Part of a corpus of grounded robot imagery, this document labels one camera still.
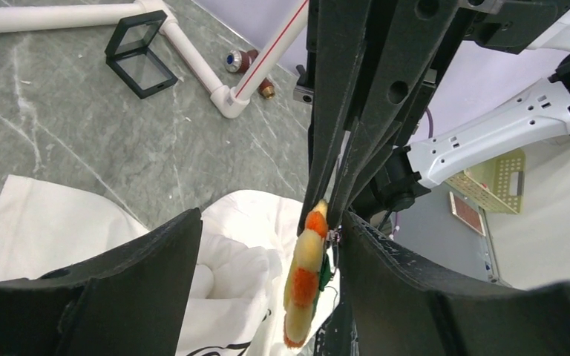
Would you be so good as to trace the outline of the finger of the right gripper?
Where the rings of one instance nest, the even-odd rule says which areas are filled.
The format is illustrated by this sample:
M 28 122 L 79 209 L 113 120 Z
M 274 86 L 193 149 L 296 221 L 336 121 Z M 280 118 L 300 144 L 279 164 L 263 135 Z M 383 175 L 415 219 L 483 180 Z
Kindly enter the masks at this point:
M 313 101 L 309 181 L 301 216 L 330 195 L 327 223 L 337 228 L 356 180 L 391 124 L 365 123 L 361 113 L 395 16 L 397 1 L 312 1 L 307 32 L 307 84 Z
M 402 129 L 413 130 L 433 86 L 432 64 L 442 75 L 477 12 L 460 1 L 375 1 L 359 84 L 351 96 L 353 126 L 332 190 L 327 222 L 337 228 L 355 198 L 390 158 Z

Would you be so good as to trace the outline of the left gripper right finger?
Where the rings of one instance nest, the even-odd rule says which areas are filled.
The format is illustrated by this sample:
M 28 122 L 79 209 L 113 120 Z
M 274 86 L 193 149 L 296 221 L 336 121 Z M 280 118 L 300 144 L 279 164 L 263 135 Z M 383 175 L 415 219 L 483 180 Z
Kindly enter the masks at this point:
M 570 355 L 570 282 L 522 291 L 477 280 L 350 212 L 340 269 L 362 355 Z

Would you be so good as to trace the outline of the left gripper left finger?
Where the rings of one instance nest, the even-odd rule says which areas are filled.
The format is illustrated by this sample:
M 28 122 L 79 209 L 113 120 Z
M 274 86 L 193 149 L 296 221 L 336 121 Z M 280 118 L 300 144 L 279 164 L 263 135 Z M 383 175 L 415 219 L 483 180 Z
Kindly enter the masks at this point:
M 203 223 L 189 209 L 35 280 L 0 282 L 0 355 L 173 355 Z

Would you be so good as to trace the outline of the orange yellow pompom brooch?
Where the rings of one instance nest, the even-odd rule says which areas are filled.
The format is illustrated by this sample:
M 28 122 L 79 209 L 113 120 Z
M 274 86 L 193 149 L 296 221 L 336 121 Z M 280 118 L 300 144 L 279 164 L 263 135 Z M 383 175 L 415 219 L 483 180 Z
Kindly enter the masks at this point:
M 329 234 L 328 203 L 320 200 L 307 214 L 298 235 L 284 289 L 284 344 L 298 349 L 305 344 L 320 292 L 325 241 Z

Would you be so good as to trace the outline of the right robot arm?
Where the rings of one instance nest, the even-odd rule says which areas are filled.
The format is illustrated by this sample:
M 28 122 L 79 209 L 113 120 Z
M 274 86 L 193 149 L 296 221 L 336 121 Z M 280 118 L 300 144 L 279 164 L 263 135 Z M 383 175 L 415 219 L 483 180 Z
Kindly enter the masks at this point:
M 382 207 L 401 210 L 455 173 L 570 134 L 570 1 L 314 1 L 312 154 L 302 214 L 330 192 L 344 213 L 384 166 Z M 407 144 L 461 41 L 491 50 L 558 49 L 567 59 L 492 111 Z

